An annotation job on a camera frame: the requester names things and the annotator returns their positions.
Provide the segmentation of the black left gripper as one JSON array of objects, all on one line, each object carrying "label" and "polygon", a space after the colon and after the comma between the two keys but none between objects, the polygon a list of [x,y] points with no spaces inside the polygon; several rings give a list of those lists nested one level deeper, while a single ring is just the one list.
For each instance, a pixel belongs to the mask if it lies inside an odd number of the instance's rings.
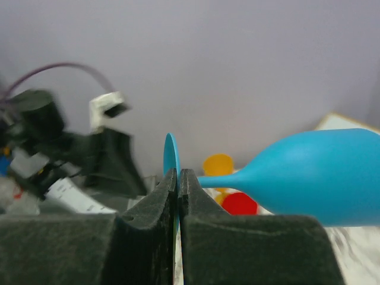
[{"label": "black left gripper", "polygon": [[79,167],[86,188],[145,196],[147,188],[134,163],[131,140],[130,135],[109,128],[88,135],[63,132],[55,140],[38,142],[38,152]]}]

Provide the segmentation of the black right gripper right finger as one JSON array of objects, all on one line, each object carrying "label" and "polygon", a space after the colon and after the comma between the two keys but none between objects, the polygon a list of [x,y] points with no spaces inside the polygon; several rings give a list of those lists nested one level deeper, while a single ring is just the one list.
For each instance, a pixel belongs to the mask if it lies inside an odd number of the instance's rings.
[{"label": "black right gripper right finger", "polygon": [[180,174],[178,209],[186,284],[343,284],[324,228],[305,216],[233,216]]}]

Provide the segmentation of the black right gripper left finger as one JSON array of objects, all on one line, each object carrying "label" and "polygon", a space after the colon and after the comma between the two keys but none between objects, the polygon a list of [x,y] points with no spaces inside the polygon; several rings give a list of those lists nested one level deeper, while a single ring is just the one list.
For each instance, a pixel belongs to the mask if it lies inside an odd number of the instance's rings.
[{"label": "black right gripper left finger", "polygon": [[172,284],[177,174],[125,214],[1,216],[2,284]]}]

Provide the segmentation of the red wine glass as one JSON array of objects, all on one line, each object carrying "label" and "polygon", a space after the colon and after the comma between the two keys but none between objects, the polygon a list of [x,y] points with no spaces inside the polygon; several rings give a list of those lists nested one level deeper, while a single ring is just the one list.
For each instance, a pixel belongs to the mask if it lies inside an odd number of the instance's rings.
[{"label": "red wine glass", "polygon": [[255,216],[258,214],[258,204],[242,192],[235,192],[226,196],[221,206],[234,216]]}]

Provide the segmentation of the yellow wine glass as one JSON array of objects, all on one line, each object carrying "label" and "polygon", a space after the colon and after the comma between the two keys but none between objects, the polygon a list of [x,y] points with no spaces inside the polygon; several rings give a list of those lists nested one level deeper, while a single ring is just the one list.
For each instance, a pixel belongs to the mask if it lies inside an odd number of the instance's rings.
[{"label": "yellow wine glass", "polygon": [[[206,176],[224,176],[231,175],[234,170],[233,159],[227,154],[214,154],[208,157],[202,165]],[[224,199],[229,195],[226,188],[214,188],[218,193],[214,199],[222,205]]]}]

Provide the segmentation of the blue wine glass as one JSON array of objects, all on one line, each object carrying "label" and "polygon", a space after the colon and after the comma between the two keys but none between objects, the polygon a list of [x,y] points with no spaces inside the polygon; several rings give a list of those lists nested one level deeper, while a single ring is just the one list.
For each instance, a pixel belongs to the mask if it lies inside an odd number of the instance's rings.
[{"label": "blue wine glass", "polygon": [[196,181],[244,192],[273,214],[312,216],[329,227],[377,226],[379,135],[362,128],[294,134],[231,175]]}]

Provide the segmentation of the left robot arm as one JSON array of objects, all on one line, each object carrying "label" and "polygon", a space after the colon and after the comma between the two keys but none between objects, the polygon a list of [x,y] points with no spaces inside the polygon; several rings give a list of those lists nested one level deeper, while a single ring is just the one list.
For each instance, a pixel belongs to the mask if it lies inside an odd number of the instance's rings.
[{"label": "left robot arm", "polygon": [[147,194],[131,154],[132,138],[115,125],[128,110],[120,92],[90,102],[91,132],[86,135],[65,130],[47,90],[28,90],[11,101],[20,120],[5,131],[14,153],[8,171],[22,188],[79,214],[113,213],[86,194],[86,188],[127,198]]}]

